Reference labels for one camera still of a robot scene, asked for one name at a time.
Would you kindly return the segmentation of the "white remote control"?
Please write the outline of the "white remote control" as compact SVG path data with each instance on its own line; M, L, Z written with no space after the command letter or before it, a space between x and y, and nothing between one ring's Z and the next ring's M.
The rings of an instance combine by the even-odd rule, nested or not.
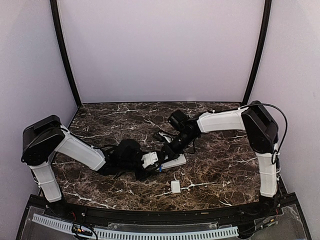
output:
M174 167L178 167L178 166L184 165L186 163L187 163L187 160L185 158L185 155L181 154L178 158L163 163L161 165L161 169L162 170L166 170L166 169L169 169L169 168L174 168Z

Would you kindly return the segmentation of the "white battery cover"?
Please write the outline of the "white battery cover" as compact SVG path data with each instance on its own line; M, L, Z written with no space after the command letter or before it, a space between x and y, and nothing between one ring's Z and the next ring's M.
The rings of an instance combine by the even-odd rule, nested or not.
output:
M181 193L181 185L179 180L173 180L170 183L172 193Z

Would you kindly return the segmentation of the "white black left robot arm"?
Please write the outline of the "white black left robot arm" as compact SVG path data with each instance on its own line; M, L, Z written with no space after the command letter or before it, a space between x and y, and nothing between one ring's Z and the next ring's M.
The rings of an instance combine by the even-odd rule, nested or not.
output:
M54 153L66 155L102 176L133 172L137 180L144 180L158 171L158 153L143 152L133 139L122 140L118 145L96 147L71 133L57 115L48 116L23 130L22 157L42 189L51 210L60 218L71 213L65 203L60 186L50 163Z

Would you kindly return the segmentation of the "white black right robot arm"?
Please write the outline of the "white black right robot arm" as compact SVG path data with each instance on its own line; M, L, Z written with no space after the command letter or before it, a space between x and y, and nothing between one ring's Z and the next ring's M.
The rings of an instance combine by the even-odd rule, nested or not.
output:
M178 135L161 149L170 160L182 154L187 146L201 134L216 131L245 131L249 145L255 152L260 173L260 195L264 198L255 205L255 213L266 217L275 208L271 199L278 191L278 175L280 172L279 153L283 140L279 139L279 126L268 112L268 103L256 100L232 110L206 111L189 117L176 110L168 118Z

